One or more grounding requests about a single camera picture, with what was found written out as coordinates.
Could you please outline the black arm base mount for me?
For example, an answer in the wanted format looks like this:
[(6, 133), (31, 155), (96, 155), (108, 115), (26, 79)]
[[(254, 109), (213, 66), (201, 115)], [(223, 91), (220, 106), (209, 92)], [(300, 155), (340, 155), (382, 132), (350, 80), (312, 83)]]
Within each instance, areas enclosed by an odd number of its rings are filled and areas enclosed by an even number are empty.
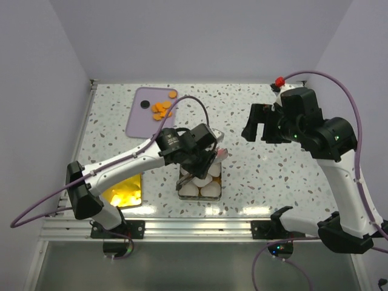
[(122, 211), (117, 207), (120, 215), (121, 223), (111, 230), (103, 228), (103, 226), (94, 221), (91, 222), (92, 230), (90, 237), (92, 239), (143, 239), (146, 229), (144, 220), (127, 220), (124, 218)]

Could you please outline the pink round cookie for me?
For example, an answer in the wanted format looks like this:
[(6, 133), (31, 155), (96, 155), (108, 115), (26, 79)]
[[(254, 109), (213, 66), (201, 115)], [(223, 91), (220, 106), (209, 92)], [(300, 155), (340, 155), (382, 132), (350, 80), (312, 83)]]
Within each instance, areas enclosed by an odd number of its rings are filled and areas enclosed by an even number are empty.
[(228, 157), (228, 150), (227, 149), (218, 149), (217, 158), (225, 159), (227, 157)]

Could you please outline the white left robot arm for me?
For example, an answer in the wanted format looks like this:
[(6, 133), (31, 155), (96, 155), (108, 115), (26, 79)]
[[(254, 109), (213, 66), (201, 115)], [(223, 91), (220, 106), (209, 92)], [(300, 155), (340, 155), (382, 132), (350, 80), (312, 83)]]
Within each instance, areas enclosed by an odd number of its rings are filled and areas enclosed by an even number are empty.
[(224, 133), (200, 124), (191, 130), (163, 128), (141, 145), (105, 161), (67, 166), (67, 193), (74, 217), (91, 218), (112, 238), (123, 236), (126, 223), (118, 207), (103, 200), (102, 193), (137, 174), (178, 164), (190, 176), (203, 179), (217, 157)]

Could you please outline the steel tongs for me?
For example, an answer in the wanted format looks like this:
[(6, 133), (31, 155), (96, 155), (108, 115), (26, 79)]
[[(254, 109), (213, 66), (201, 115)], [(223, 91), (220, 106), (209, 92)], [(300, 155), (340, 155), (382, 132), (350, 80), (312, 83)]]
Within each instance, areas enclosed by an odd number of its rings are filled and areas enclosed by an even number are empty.
[(212, 132), (215, 135), (216, 141), (205, 149), (200, 150), (196, 154), (196, 158), (193, 162), (186, 162), (181, 165), (181, 169), (185, 170), (187, 173), (183, 174), (176, 182), (177, 191), (193, 178), (204, 179), (212, 164), (222, 163), (225, 160), (217, 158), (218, 149), (223, 149), (218, 145), (223, 141), (224, 133), (217, 129), (212, 129)]

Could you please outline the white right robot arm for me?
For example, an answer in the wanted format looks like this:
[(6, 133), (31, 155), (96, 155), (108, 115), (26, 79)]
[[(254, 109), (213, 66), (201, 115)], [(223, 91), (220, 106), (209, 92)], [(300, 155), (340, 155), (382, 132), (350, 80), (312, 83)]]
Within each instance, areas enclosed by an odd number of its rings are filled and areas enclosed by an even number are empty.
[(362, 173), (355, 167), (357, 140), (352, 126), (343, 118), (326, 119), (316, 94), (305, 87), (283, 89), (273, 104), (252, 104), (242, 137), (256, 140), (258, 124), (263, 124), (262, 141), (268, 144), (298, 142), (324, 172), (338, 210), (316, 222), (296, 215), (285, 206), (271, 217), (270, 231), (283, 238), (290, 232), (318, 236), (335, 253), (363, 254), (381, 237), (377, 226), (387, 231), (387, 221), (373, 206), (368, 190), (364, 196), (373, 213), (365, 210), (357, 184)]

